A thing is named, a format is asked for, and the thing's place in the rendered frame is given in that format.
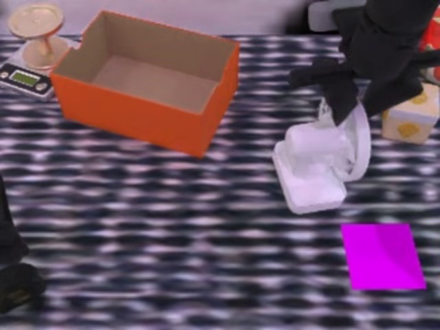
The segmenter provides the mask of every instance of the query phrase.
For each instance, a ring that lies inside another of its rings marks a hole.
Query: yellow and white box
[[[422,84],[423,92],[383,113],[382,136],[423,144],[440,117],[439,87]]]

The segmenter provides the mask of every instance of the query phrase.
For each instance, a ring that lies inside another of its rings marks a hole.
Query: striped tablecloth
[[[236,36],[240,86],[196,160],[64,120],[58,103],[0,90],[0,172],[48,279],[9,329],[440,329],[440,132],[383,140],[339,210],[291,214],[271,161],[314,88],[287,72],[340,57],[338,37]],[[0,39],[0,60],[21,44]],[[410,223],[425,291],[352,291],[341,223]]]

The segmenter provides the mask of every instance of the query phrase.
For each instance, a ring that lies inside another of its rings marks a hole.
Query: white wall
[[[290,15],[300,19],[308,3],[316,0],[0,0],[0,34],[6,21],[24,3],[56,3],[65,12],[62,33],[77,34],[101,10],[113,10],[152,21],[209,34],[281,33]]]

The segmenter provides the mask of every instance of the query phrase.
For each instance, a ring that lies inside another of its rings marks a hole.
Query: green lcd screen
[[[11,79],[13,81],[17,81],[18,83],[22,83],[25,85],[29,85],[29,86],[34,86],[36,84],[37,81],[40,80],[40,78],[36,77],[36,76],[30,76],[24,73],[21,73],[20,71],[16,71]]]

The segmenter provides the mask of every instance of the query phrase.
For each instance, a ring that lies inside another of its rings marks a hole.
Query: purple paper
[[[352,289],[426,289],[408,224],[346,224],[342,239]]]

